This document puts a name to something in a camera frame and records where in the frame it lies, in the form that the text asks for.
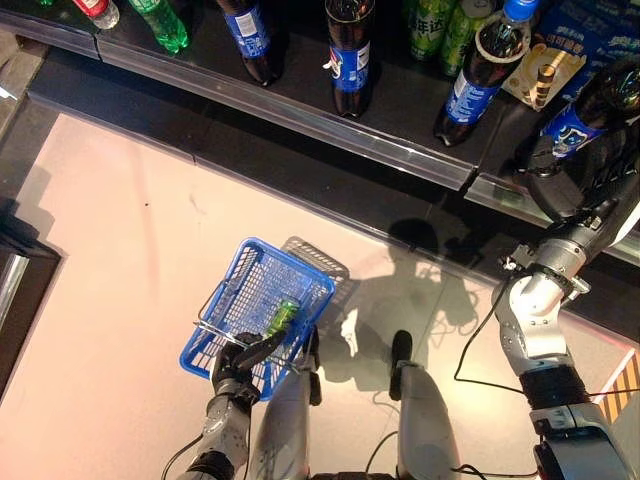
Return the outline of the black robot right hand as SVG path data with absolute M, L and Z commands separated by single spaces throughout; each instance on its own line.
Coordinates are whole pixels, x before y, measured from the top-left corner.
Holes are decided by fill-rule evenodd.
M 609 211 L 639 175 L 639 123 L 606 132 L 565 158 L 542 135 L 524 150 L 521 175 L 531 197 L 555 223 L 590 210 Z

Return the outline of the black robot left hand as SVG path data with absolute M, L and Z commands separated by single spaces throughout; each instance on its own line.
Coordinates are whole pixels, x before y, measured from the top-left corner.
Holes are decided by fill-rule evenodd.
M 217 355 L 211 382 L 216 395 L 228 396 L 233 405 L 249 414 L 260 397 L 253 385 L 252 370 L 275 352 L 284 341 L 285 330 L 263 338 L 260 334 L 242 332 L 227 341 Z

